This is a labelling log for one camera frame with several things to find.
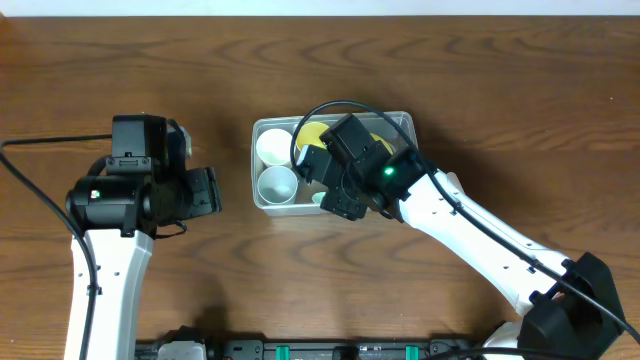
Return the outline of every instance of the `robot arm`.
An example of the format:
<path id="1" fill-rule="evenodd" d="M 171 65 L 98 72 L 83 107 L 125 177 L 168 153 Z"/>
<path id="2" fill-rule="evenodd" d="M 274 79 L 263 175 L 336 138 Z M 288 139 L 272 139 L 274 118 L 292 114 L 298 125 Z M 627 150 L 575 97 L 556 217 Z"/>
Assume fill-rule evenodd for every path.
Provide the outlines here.
<path id="1" fill-rule="evenodd" d="M 493 216 L 456 188 L 442 171 L 438 171 L 435 178 L 456 202 L 494 233 L 557 273 L 565 273 L 566 269 L 562 266 L 567 259 L 565 255 L 535 243 Z M 411 196 L 399 202 L 402 219 L 440 241 L 476 269 L 502 293 L 520 316 L 524 316 L 533 306 L 529 296 L 534 291 L 546 293 L 555 284 L 551 278 L 532 269 L 456 214 L 429 176 L 420 178 L 409 188 L 409 192 Z"/>
<path id="2" fill-rule="evenodd" d="M 190 142 L 172 120 L 116 116 L 111 156 L 98 160 L 69 192 L 67 212 L 95 259 L 98 292 L 93 316 L 87 316 L 89 268 L 74 240 L 65 359 L 79 358 L 87 321 L 88 359 L 132 359 L 140 290 L 153 241 L 160 237 L 157 228 L 176 224 L 186 231 L 182 221 L 220 211 L 213 169 L 186 169 Z M 105 167 L 106 175 L 100 175 Z"/>
<path id="3" fill-rule="evenodd" d="M 485 346 L 595 358 L 622 333 L 611 316 L 580 296 L 589 294 L 614 316 L 624 318 L 611 273 L 595 256 L 586 253 L 574 263 L 528 239 L 467 197 L 414 146 L 390 154 L 352 114 L 320 139 L 326 150 L 305 146 L 296 170 L 308 182 L 328 187 L 322 209 L 357 220 L 370 208 L 407 222 L 476 269 L 523 316 L 521 323 L 501 327 Z M 552 272 L 558 275 L 549 277 Z"/>

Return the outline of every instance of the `brown wooden surface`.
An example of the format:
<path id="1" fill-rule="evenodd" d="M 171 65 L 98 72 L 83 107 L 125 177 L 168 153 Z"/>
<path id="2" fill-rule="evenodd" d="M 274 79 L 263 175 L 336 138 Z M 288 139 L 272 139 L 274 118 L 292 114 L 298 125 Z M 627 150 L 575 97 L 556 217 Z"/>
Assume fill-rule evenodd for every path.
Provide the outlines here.
<path id="1" fill-rule="evenodd" d="M 640 28 L 633 18 L 8 19 L 0 139 L 173 117 L 224 211 L 156 242 L 139 338 L 182 324 L 270 338 L 484 337 L 514 314 L 446 248 L 380 216 L 269 218 L 253 204 L 252 124 L 354 98 L 408 111 L 420 148 L 526 235 L 611 267 L 640 326 Z M 62 204 L 108 142 L 15 148 Z M 0 358 L 59 358 L 70 235 L 0 172 Z M 625 335 L 613 359 L 640 357 Z"/>

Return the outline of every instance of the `green connector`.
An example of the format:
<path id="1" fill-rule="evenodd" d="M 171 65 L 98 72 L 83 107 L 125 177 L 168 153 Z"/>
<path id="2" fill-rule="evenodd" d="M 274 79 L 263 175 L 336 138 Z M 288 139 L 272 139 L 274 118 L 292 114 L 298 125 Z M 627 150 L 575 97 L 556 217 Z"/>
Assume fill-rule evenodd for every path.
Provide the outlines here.
<path id="1" fill-rule="evenodd" d="M 289 360 L 289 347 L 288 346 L 278 346 L 278 347 L 276 347 L 276 360 Z"/>
<path id="2" fill-rule="evenodd" d="M 420 348 L 417 346 L 407 346 L 407 356 L 406 360 L 419 360 L 420 359 Z"/>

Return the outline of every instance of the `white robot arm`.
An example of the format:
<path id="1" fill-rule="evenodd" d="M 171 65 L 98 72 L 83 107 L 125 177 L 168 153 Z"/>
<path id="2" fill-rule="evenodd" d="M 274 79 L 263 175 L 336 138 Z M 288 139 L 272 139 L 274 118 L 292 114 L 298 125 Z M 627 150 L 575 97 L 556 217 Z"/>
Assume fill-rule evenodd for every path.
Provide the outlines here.
<path id="1" fill-rule="evenodd" d="M 562 262 L 567 258 L 565 255 L 537 244 L 493 216 L 458 189 L 442 171 L 438 171 L 435 178 L 449 196 L 494 233 L 557 273 L 564 274 L 566 269 Z M 529 296 L 534 291 L 546 293 L 555 284 L 554 280 L 532 269 L 457 214 L 444 201 L 429 176 L 423 176 L 409 188 L 409 192 L 411 196 L 400 201 L 404 221 L 431 235 L 476 269 L 502 293 L 520 316 L 531 308 Z"/>

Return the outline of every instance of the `black wire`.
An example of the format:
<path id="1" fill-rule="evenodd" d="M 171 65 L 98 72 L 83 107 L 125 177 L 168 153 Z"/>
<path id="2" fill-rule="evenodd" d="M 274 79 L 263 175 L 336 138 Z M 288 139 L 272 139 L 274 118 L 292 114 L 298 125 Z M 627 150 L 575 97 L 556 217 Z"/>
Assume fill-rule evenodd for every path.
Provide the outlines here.
<path id="1" fill-rule="evenodd" d="M 486 347 L 486 348 L 473 348 L 465 350 L 451 350 L 442 352 L 439 354 L 431 355 L 427 357 L 428 360 L 450 360 L 454 358 L 465 358 L 469 356 L 479 355 L 513 355 L 513 356 L 531 356 L 536 360 L 587 360 L 586 358 L 563 355 L 557 353 L 551 353 L 547 351 L 533 350 L 533 349 L 516 349 L 516 348 L 502 348 L 502 347 Z"/>
<path id="2" fill-rule="evenodd" d="M 187 224 L 185 224 L 181 220 L 176 220 L 171 225 L 175 225 L 175 226 L 179 227 L 181 229 L 181 231 L 179 231 L 177 233 L 173 233 L 173 234 L 167 234 L 167 235 L 164 235 L 164 234 L 156 235 L 156 240 L 158 240 L 158 239 L 168 239 L 170 237 L 182 235 L 182 234 L 187 232 Z"/>
<path id="3" fill-rule="evenodd" d="M 411 139 L 407 136 L 407 134 L 404 132 L 404 130 L 402 130 L 400 125 L 398 125 L 398 123 L 393 121 L 393 119 L 391 119 L 387 114 L 381 112 L 380 110 L 378 110 L 376 108 L 373 108 L 373 107 L 371 107 L 369 105 L 360 103 L 358 101 L 354 101 L 354 100 L 330 101 L 330 102 L 324 103 L 324 104 L 316 107 L 315 109 L 311 110 L 307 115 L 305 115 L 302 118 L 302 120 L 300 120 L 300 123 L 298 124 L 298 127 L 293 132 L 293 138 L 291 140 L 291 149 L 290 149 L 291 164 L 295 164 L 295 161 L 294 161 L 295 141 L 296 141 L 296 138 L 298 137 L 298 133 L 300 132 L 300 129 L 302 128 L 302 125 L 307 120 L 309 120 L 309 118 L 311 118 L 311 116 L 313 116 L 314 114 L 318 113 L 319 111 L 324 110 L 324 109 L 329 108 L 329 107 L 339 106 L 339 105 L 351 105 L 351 106 L 359 107 L 359 108 L 365 109 L 365 110 L 367 110 L 369 112 L 372 112 L 372 113 L 380 116 L 381 118 L 383 118 L 386 122 L 389 123 L 389 125 L 393 126 L 393 128 L 398 132 L 398 134 L 402 137 L 402 139 L 407 143 L 407 146 L 409 146 L 418 155 L 418 160 L 420 160 L 422 165 L 427 170 L 427 174 L 429 176 L 429 179 L 431 180 L 431 182 L 433 182 L 433 185 L 436 187 L 436 189 L 438 190 L 440 195 L 443 197 L 443 199 L 445 199 L 447 201 L 447 203 L 449 203 L 449 205 L 451 205 L 453 207 L 455 213 L 460 214 L 467 221 L 469 221 L 472 225 L 474 225 L 478 230 L 480 230 L 482 233 L 487 235 L 490 239 L 492 239 L 493 241 L 497 242 L 499 245 L 501 245 L 502 247 L 507 249 L 512 254 L 516 255 L 518 258 L 520 258 L 520 260 L 526 262 L 527 264 L 532 266 L 534 269 L 539 270 L 543 274 L 547 275 L 548 277 L 550 277 L 551 279 L 556 281 L 558 284 L 563 286 L 565 289 L 567 289 L 570 292 L 576 294 L 578 297 L 580 297 L 581 299 L 583 299 L 584 301 L 588 302 L 593 307 L 595 307 L 596 309 L 598 309 L 599 311 L 604 313 L 606 316 L 608 316 L 613 321 L 615 321 L 618 325 L 620 325 L 624 330 L 626 330 L 629 333 L 629 335 L 631 335 L 631 337 L 633 337 L 633 339 L 638 344 L 640 344 L 640 334 L 638 334 L 638 331 L 636 331 L 636 329 L 634 329 L 633 326 L 631 326 L 628 322 L 626 322 L 625 320 L 620 318 L 618 315 L 613 313 L 611 310 L 607 309 L 604 305 L 600 304 L 598 301 L 592 299 L 590 296 L 588 296 L 587 294 L 583 293 L 580 289 L 576 288 L 575 286 L 571 285 L 569 282 L 565 281 L 562 278 L 562 276 L 560 276 L 560 274 L 558 274 L 555 271 L 551 270 L 550 268 L 546 267 L 544 264 L 542 264 L 537 259 L 534 259 L 534 258 L 530 257 L 525 252 L 523 252 L 522 250 L 518 249 L 515 245 L 512 245 L 508 241 L 506 241 L 503 238 L 501 238 L 499 235 L 495 234 L 493 231 L 491 231 L 489 228 L 487 228 L 484 224 L 482 224 L 476 218 L 474 218 L 472 215 L 470 215 L 464 209 L 464 207 L 459 202 L 455 201 L 444 190 L 442 185 L 440 185 L 440 182 L 435 177 L 435 174 L 438 171 L 438 169 L 433 164 L 428 163 L 424 159 L 424 157 L 422 157 L 422 154 L 420 153 L 420 151 L 418 150 L 416 145 L 413 143 L 413 141 L 411 141 Z M 300 173 L 300 170 L 298 169 L 297 164 L 294 165 L 293 168 L 298 173 Z"/>
<path id="4" fill-rule="evenodd" d="M 73 137 L 54 137 L 54 138 L 41 138 L 41 139 L 17 139 L 17 140 L 7 140 L 0 143 L 0 162 L 9 170 L 9 172 L 15 176 L 24 186 L 26 186 L 29 190 L 31 190 L 40 200 L 42 200 L 45 205 L 51 209 L 58 216 L 58 218 L 64 223 L 64 225 L 69 229 L 75 240 L 80 245 L 80 249 L 82 249 L 82 254 L 84 255 L 85 261 L 87 262 L 87 268 L 89 271 L 89 301 L 87 304 L 87 316 L 85 317 L 84 322 L 84 331 L 82 334 L 82 343 L 80 346 L 80 359 L 84 360 L 87 358 L 87 353 L 89 350 L 89 338 L 91 337 L 91 325 L 93 323 L 93 313 L 95 310 L 95 302 L 96 295 L 98 293 L 98 279 L 96 274 L 95 262 L 93 260 L 93 256 L 91 255 L 91 251 L 87 246 L 87 243 L 84 241 L 84 234 L 82 231 L 74 224 L 73 221 L 53 202 L 42 190 L 40 190 L 34 183 L 32 183 L 29 179 L 27 179 L 18 169 L 16 169 L 11 162 L 4 155 L 4 147 L 11 145 L 31 145 L 31 144 L 42 144 L 42 143 L 57 143 L 57 142 L 68 142 L 68 141 L 87 141 L 87 140 L 99 140 L 99 139 L 110 139 L 111 134 L 105 135 L 89 135 L 89 136 L 73 136 Z"/>

